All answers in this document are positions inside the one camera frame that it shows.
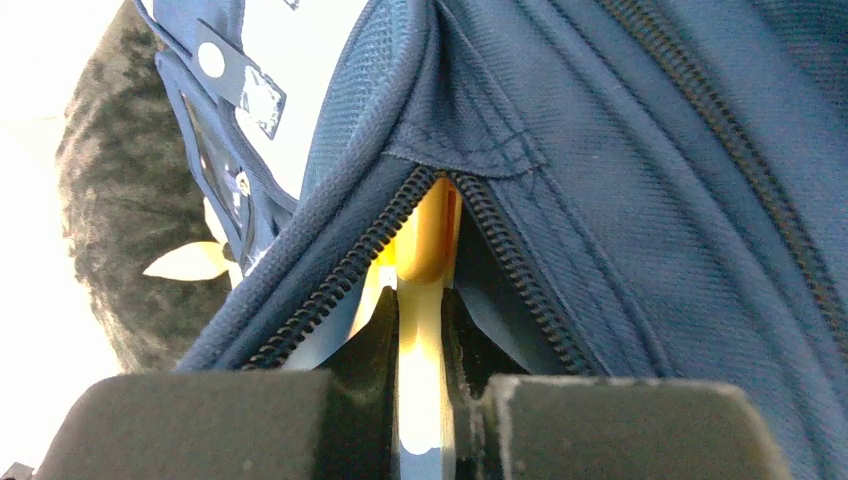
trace dark gray plush toy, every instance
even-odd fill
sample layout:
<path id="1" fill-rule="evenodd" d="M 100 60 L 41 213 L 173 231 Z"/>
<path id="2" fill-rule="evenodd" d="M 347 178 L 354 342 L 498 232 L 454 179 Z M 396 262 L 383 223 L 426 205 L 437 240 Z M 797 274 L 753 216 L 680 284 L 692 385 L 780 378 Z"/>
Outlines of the dark gray plush toy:
<path id="1" fill-rule="evenodd" d="M 89 60 L 56 154 L 77 279 L 126 371 L 173 367 L 230 290 L 142 272 L 212 241 L 203 197 L 153 63 L 157 39 L 127 0 Z"/>

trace yellow object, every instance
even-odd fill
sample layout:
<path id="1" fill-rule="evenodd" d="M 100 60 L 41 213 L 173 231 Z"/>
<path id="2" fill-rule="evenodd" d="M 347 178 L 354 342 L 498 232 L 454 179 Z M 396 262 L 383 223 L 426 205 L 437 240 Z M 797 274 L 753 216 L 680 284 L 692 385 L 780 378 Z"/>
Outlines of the yellow object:
<path id="1" fill-rule="evenodd" d="M 453 282 L 460 197 L 447 179 L 436 182 L 365 280 L 351 335 L 370 318 L 380 291 L 397 289 L 400 309 L 398 434 L 412 454 L 451 442 L 442 428 L 451 415 L 441 342 L 441 303 Z"/>

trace blue bag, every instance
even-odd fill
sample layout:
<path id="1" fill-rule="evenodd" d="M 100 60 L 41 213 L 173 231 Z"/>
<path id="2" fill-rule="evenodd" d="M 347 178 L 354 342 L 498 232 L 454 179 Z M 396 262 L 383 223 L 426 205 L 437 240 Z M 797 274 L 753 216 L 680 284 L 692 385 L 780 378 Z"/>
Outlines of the blue bag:
<path id="1" fill-rule="evenodd" d="M 242 50 L 245 3 L 156 0 L 201 188 L 250 183 L 249 202 L 215 203 L 249 274 L 179 370 L 343 342 L 375 252 L 448 176 L 473 220 L 456 289 L 522 367 L 738 385 L 797 478 L 848 478 L 846 7 L 371 0 L 295 201 L 237 123 L 255 110 L 279 135 L 296 101 Z M 216 42 L 238 79 L 199 66 Z"/>

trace white background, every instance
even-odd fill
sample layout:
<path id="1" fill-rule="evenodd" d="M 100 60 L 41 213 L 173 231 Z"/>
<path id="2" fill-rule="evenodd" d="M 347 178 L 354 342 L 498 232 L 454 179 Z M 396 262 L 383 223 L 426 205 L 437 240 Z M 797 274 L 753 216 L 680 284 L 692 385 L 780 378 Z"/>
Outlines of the white background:
<path id="1" fill-rule="evenodd" d="M 119 371 L 65 255 L 53 158 L 65 104 L 120 4 L 3 3 L 0 474 L 37 467 L 77 397 Z"/>

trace zipper teeth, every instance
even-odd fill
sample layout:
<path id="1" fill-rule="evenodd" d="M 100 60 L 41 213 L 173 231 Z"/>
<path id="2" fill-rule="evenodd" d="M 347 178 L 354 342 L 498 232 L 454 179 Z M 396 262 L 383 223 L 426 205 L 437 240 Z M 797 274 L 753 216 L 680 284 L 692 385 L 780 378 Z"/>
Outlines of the zipper teeth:
<path id="1" fill-rule="evenodd" d="M 477 178 L 451 173 L 451 179 L 462 192 L 471 207 L 474 218 L 489 240 L 490 247 L 515 285 L 518 294 L 536 323 L 544 338 L 553 347 L 554 353 L 570 375 L 593 375 L 597 373 L 585 354 L 578 347 L 575 337 L 568 332 L 567 322 L 558 314 L 548 300 L 543 288 L 536 281 L 532 269 L 524 260 L 509 229 L 501 220 L 498 208 L 491 200 L 488 190 Z"/>
<path id="2" fill-rule="evenodd" d="M 638 0 L 599 0 L 606 10 L 633 36 L 668 74 L 678 89 L 695 106 L 720 138 L 737 168 L 769 212 L 792 257 L 800 267 L 807 287 L 825 317 L 848 361 L 848 336 L 844 331 L 845 309 L 827 268 L 789 196 L 765 159 L 730 113 L 695 62 L 662 28 L 664 20 L 648 12 Z"/>
<path id="3" fill-rule="evenodd" d="M 339 262 L 318 289 L 286 320 L 285 325 L 268 339 L 242 370 L 280 368 L 297 346 L 321 324 L 338 302 L 368 271 L 371 262 L 394 238 L 424 195 L 443 172 L 429 167 L 417 167 L 377 217 L 359 237 L 353 248 Z"/>

